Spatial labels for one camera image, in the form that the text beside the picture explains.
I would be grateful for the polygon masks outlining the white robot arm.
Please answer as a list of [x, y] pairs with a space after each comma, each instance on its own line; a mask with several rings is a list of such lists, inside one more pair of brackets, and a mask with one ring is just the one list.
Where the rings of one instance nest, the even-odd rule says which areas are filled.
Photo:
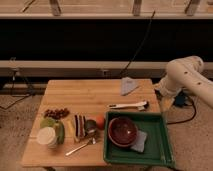
[[204, 62], [198, 56], [172, 60], [166, 65], [166, 75], [155, 85], [162, 96], [161, 107], [168, 110], [183, 88], [213, 108], [213, 81], [204, 77]]

